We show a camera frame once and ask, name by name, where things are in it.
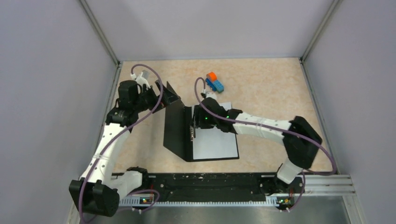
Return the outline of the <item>white printed paper sheets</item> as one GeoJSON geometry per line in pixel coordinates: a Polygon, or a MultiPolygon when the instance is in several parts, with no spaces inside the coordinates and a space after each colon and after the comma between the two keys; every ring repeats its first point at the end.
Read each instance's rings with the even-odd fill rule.
{"type": "Polygon", "coordinates": [[[216,161],[239,159],[236,135],[211,129],[194,128],[192,161],[216,161]]]}

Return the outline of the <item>teal and black folder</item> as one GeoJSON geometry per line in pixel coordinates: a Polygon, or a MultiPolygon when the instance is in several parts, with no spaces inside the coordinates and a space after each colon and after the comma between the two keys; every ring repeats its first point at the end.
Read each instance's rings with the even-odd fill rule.
{"type": "Polygon", "coordinates": [[[194,106],[185,106],[179,99],[165,109],[163,146],[186,162],[193,162],[191,122],[194,106]]]}

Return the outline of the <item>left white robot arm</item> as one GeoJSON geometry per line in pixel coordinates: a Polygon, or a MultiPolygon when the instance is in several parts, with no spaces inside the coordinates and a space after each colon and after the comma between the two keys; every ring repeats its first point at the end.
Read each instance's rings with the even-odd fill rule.
{"type": "Polygon", "coordinates": [[[153,87],[133,80],[122,81],[118,87],[115,106],[106,116],[102,138],[87,169],[78,180],[71,181],[69,192],[80,215],[92,214],[112,217],[121,199],[133,190],[144,193],[150,181],[145,169],[134,168],[112,179],[113,168],[121,148],[132,129],[143,119],[139,113],[153,114],[180,99],[169,83],[155,82],[153,87]]]}

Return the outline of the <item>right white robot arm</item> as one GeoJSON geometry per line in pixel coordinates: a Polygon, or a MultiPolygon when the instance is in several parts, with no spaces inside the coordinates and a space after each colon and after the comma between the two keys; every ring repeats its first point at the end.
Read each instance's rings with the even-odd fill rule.
{"type": "Polygon", "coordinates": [[[301,116],[295,116],[292,120],[261,118],[242,110],[225,109],[217,100],[209,97],[193,107],[191,125],[199,129],[217,128],[224,133],[252,135],[282,145],[287,158],[274,179],[274,187],[279,192],[287,192],[295,177],[302,170],[311,168],[323,142],[301,116]]]}

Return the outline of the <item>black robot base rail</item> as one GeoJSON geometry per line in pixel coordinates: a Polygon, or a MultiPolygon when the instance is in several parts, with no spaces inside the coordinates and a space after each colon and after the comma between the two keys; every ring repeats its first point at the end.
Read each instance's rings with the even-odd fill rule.
{"type": "Polygon", "coordinates": [[[143,189],[155,189],[164,203],[250,203],[270,196],[289,197],[303,192],[303,181],[290,184],[275,173],[151,173],[143,178],[143,189]]]}

